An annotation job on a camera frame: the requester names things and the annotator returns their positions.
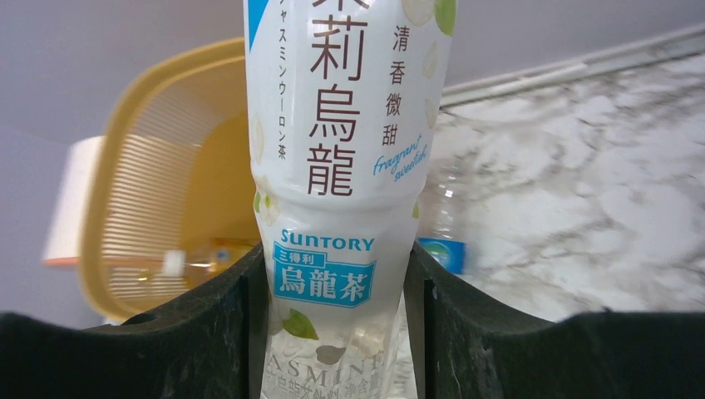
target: clear plastic bottle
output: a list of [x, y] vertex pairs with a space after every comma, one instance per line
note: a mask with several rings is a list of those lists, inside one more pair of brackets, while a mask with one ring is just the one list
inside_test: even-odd
[[451, 273], [465, 271], [469, 181], [462, 158], [432, 166], [419, 197], [421, 224], [418, 241]]

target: plastic basket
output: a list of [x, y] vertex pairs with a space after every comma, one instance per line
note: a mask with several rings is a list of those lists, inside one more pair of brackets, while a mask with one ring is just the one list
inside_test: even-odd
[[117, 105], [86, 215], [80, 275], [92, 307], [124, 320], [188, 289], [165, 251], [259, 241], [252, 210], [242, 39], [153, 67]]

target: bottle label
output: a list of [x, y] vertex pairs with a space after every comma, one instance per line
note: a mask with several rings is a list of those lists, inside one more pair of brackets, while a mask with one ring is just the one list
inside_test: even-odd
[[462, 274], [465, 243], [450, 239], [418, 239], [419, 244], [446, 270]]

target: basket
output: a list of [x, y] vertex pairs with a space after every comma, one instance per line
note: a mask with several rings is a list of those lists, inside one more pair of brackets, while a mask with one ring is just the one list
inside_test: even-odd
[[244, 42], [153, 67], [107, 126], [86, 214], [79, 273], [91, 306], [127, 319], [190, 286], [161, 272], [165, 251], [259, 241], [249, 172]]

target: marble table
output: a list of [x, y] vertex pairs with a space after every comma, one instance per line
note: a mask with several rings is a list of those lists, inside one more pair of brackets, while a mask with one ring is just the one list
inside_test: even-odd
[[[431, 162], [456, 156], [468, 283], [551, 321], [705, 311], [705, 55], [445, 109]], [[415, 399], [406, 320], [399, 346]]]

